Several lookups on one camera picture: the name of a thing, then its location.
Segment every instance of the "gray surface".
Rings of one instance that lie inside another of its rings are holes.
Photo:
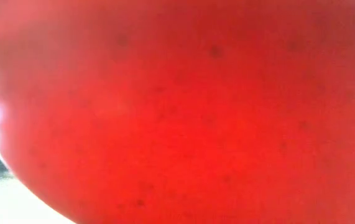
[[[32,194],[0,161],[0,224],[25,223],[73,224]]]

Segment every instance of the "tomato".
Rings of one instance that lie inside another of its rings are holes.
[[[0,1],[0,153],[77,223],[355,223],[355,0]]]

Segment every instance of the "red fruit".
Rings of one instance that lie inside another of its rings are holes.
[[[355,0],[0,2],[0,152],[77,223],[355,223]]]

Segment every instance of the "table surface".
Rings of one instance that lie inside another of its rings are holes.
[[[0,161],[0,224],[73,224],[18,181]]]

